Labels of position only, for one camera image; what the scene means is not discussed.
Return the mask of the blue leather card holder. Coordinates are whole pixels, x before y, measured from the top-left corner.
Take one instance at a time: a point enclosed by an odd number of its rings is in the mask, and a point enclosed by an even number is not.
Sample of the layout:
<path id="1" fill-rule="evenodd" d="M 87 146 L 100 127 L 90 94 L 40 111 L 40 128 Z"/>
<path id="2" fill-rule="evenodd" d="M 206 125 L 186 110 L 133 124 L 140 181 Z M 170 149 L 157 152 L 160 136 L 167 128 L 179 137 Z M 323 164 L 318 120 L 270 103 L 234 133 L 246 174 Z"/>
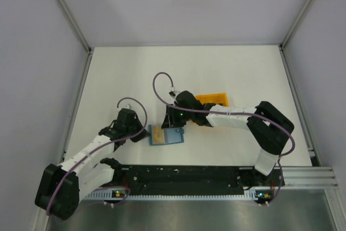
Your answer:
<path id="1" fill-rule="evenodd" d="M 152 142 L 152 126 L 156 125 L 149 125 L 149 144 L 151 146 L 164 146 L 164 145 L 171 145 L 171 144 L 179 144 L 184 143 L 184 129 L 183 128 L 170 128 L 170 129 L 164 129 L 164 135 L 165 135 L 165 143 L 163 144 L 153 144 Z"/>

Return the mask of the gold credit card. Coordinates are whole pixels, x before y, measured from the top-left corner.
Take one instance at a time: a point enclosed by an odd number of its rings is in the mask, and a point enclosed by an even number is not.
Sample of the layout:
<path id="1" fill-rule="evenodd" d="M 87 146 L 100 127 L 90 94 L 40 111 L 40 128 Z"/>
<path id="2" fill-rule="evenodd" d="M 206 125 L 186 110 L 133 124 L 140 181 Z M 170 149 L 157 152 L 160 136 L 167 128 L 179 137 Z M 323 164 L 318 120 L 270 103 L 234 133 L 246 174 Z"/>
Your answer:
<path id="1" fill-rule="evenodd" d="M 165 143 L 164 130 L 160 126 L 152 126 L 152 142 L 153 144 Z"/>

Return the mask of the yellow plastic bin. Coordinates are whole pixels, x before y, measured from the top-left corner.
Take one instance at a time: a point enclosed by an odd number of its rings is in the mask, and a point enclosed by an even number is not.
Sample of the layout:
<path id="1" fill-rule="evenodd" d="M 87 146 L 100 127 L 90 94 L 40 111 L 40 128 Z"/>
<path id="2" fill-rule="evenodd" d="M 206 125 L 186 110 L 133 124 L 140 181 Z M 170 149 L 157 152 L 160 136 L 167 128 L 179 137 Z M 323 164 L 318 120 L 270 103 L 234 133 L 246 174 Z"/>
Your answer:
<path id="1" fill-rule="evenodd" d="M 194 107 L 195 110 L 209 111 L 211 107 L 215 105 L 221 105 L 228 107 L 228 98 L 226 93 L 217 94 L 204 94 L 204 95 L 193 95 L 197 100 L 198 105 Z M 206 113 L 192 113 L 191 122 L 198 126 L 211 127 L 211 124 L 207 120 Z"/>

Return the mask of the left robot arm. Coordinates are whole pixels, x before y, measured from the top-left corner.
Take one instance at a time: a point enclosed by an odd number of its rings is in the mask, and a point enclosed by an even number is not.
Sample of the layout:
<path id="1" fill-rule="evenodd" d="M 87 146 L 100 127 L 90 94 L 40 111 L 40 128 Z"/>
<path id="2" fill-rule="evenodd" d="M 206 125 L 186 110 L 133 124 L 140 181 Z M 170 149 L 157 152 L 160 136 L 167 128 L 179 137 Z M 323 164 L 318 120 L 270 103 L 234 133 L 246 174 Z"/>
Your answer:
<path id="1" fill-rule="evenodd" d="M 43 172 L 34 204 L 61 220 L 67 220 L 79 203 L 94 190 L 108 183 L 121 183 L 123 174 L 111 155 L 127 140 L 137 142 L 149 136 L 147 122 L 140 122 L 135 111 L 122 108 L 109 126 L 70 159 L 49 164 Z"/>

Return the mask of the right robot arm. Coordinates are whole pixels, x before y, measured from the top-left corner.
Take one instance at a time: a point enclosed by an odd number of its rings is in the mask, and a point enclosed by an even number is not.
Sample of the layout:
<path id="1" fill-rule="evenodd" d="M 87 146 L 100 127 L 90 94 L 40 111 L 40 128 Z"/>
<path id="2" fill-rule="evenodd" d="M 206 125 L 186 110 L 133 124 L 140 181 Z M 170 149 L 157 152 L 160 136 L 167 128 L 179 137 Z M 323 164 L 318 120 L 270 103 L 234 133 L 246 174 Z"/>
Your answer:
<path id="1" fill-rule="evenodd" d="M 239 180 L 243 186 L 263 186 L 272 179 L 272 171 L 279 164 L 286 143 L 295 143 L 294 124 L 270 102 L 256 107 L 226 107 L 217 103 L 202 103 L 189 91 L 171 90 L 172 104 L 166 104 L 162 128 L 180 128 L 191 121 L 202 127 L 232 127 L 252 133 L 260 146 L 259 156 L 251 173 Z"/>

